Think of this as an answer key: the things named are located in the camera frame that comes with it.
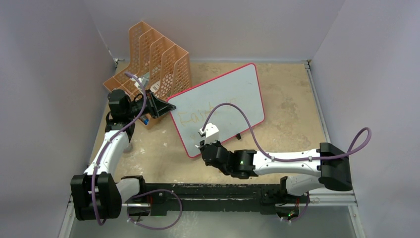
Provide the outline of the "pink framed whiteboard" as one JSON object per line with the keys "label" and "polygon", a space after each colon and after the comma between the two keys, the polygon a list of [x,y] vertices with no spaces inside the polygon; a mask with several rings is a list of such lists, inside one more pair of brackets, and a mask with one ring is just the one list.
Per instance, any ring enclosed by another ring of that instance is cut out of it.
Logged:
{"label": "pink framed whiteboard", "polygon": [[175,128],[188,157],[200,155],[198,131],[210,122],[219,129],[219,140],[234,138],[265,119],[256,65],[249,63],[219,77],[169,97]]}

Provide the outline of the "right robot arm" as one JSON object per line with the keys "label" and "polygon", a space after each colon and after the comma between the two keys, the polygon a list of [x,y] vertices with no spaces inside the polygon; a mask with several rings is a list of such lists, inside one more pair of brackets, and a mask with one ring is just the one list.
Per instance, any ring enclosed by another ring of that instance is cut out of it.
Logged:
{"label": "right robot arm", "polygon": [[261,151],[228,151],[219,141],[200,142],[197,147],[206,166],[219,169],[224,175],[249,179],[269,174],[287,174],[278,188],[285,202],[313,189],[325,187],[333,191],[353,189],[349,158],[331,143],[303,152],[270,153]]}

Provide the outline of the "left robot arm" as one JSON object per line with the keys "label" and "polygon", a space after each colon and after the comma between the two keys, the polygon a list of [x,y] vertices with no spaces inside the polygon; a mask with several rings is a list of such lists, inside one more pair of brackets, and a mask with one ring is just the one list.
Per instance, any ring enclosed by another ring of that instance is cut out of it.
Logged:
{"label": "left robot arm", "polygon": [[125,91],[115,89],[107,99],[109,112],[100,150],[89,167],[81,175],[74,175],[70,182],[76,218],[98,220],[100,224],[118,218],[122,204],[130,198],[141,203],[148,196],[142,176],[124,177],[118,183],[113,178],[122,154],[130,145],[135,120],[147,115],[156,119],[176,108],[157,98],[151,90],[131,100]]}

